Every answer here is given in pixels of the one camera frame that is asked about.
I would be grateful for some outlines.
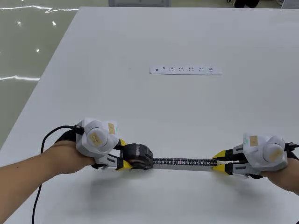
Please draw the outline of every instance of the white device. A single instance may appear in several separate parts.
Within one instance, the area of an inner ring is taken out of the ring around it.
[[[120,142],[116,122],[85,118],[79,124],[84,128],[83,135],[76,135],[77,150],[89,157],[93,157],[97,164],[116,167],[115,157],[109,155],[112,149]]]

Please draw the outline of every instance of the black cable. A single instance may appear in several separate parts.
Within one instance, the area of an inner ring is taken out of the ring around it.
[[[77,134],[83,134],[84,133],[84,128],[83,127],[80,127],[78,125],[74,125],[74,126],[69,126],[69,125],[63,125],[63,126],[59,126],[55,129],[53,129],[52,131],[50,131],[43,139],[43,142],[42,142],[42,147],[41,147],[41,154],[43,153],[43,147],[45,145],[45,142],[47,140],[47,138],[52,135],[55,131],[58,131],[60,129],[63,129],[63,128],[69,128],[71,130],[74,130],[76,131]],[[36,195],[36,200],[34,202],[34,205],[33,205],[33,210],[32,210],[32,224],[34,224],[34,217],[35,217],[35,213],[36,213],[36,205],[37,205],[37,201],[38,201],[38,198],[39,198],[39,195],[41,193],[41,189],[42,189],[42,184],[38,187],[38,192],[37,192],[37,195]]]

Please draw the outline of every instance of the wrist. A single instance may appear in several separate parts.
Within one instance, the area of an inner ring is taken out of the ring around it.
[[[51,153],[45,152],[40,154],[39,157],[41,158],[43,165],[45,165],[48,170],[50,178],[62,173],[57,160]]]

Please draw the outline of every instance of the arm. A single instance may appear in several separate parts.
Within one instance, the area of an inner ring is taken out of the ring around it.
[[[0,168],[0,224],[45,181],[94,164],[76,150],[75,142],[60,141],[43,154]]]
[[[262,172],[262,176],[268,179],[280,188],[292,191],[299,195],[299,161],[288,158],[288,166],[276,172]]]

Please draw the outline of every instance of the black strap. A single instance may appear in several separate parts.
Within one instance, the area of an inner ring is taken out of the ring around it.
[[[288,158],[293,158],[296,160],[299,160],[297,156],[295,156],[295,154],[292,151],[286,151],[286,154],[288,156]]]
[[[69,130],[63,133],[56,142],[59,141],[73,141],[76,142],[76,132],[74,130]]]

